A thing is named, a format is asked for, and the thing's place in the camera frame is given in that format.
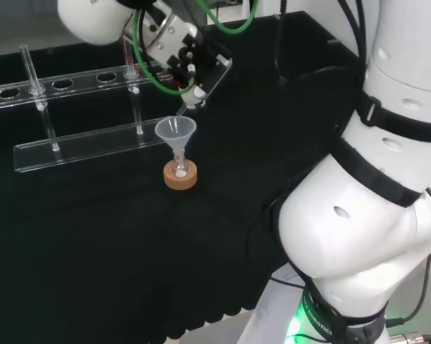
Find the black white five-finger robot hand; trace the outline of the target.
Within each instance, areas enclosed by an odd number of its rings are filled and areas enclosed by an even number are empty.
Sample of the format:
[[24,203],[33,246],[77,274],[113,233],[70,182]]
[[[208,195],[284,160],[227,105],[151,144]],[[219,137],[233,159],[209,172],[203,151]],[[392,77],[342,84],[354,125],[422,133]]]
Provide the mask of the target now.
[[195,34],[185,35],[183,46],[167,64],[180,89],[193,79],[192,88],[181,97],[185,109],[196,110],[205,107],[206,100],[225,78],[233,65],[233,54],[210,38],[206,30],[196,27]]

